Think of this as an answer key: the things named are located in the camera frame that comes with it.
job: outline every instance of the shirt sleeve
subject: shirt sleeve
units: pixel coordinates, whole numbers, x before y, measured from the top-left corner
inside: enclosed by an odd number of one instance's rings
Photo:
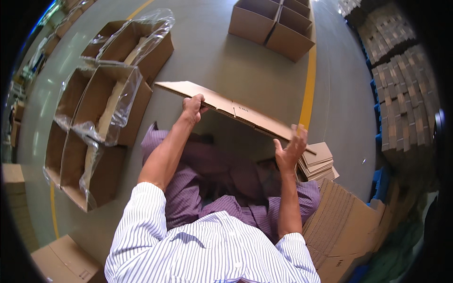
[[[109,282],[125,262],[165,237],[166,202],[164,192],[151,183],[142,182],[132,190],[106,260],[104,272]]]
[[[300,233],[286,234],[275,247],[310,282],[321,282],[305,244],[305,239]]]

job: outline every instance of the gray floor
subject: gray floor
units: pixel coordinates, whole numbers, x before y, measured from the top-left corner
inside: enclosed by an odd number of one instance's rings
[[[155,0],[136,16],[139,18],[156,8],[170,8],[175,14],[176,24],[172,29],[175,51],[157,80],[193,81],[288,125],[297,123],[308,56],[294,64],[262,46],[228,35],[235,1]],[[366,200],[374,172],[376,134],[368,84],[370,75],[358,44],[337,13],[335,0],[321,1],[312,4],[318,60],[309,142],[327,142],[335,167],[341,174],[337,182]],[[143,3],[144,0],[98,0],[94,3],[60,41],[29,95],[18,159],[23,165],[27,201],[41,246],[55,240],[50,190],[42,174],[42,165],[61,82],[82,64],[79,54],[106,22],[125,19]],[[128,152],[115,201],[86,214],[64,193],[56,192],[60,235],[69,233],[98,261],[105,262],[116,225],[141,169],[140,141],[155,120],[160,128],[169,129],[181,112],[181,102],[176,95],[154,91],[135,146]],[[246,154],[254,160],[273,154],[271,139],[216,113],[206,113],[195,130],[214,132],[220,147]]]

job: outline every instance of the person's left hand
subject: person's left hand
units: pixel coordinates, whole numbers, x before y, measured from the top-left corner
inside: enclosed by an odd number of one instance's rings
[[[194,124],[198,123],[201,120],[201,114],[209,109],[205,106],[201,107],[203,101],[204,96],[201,93],[183,100],[183,115],[186,115]]]

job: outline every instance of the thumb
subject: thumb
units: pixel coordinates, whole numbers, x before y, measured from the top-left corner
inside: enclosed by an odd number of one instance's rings
[[[280,141],[278,139],[273,139],[273,141],[274,141],[274,145],[275,145],[275,152],[283,150],[282,144],[280,143]]]

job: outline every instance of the forearm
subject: forearm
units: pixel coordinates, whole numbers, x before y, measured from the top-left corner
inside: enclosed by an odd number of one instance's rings
[[[138,183],[149,182],[165,192],[194,125],[195,121],[183,112],[163,142],[149,155]]]
[[[277,224],[279,239],[289,233],[302,233],[302,218],[294,173],[282,172],[282,192]]]

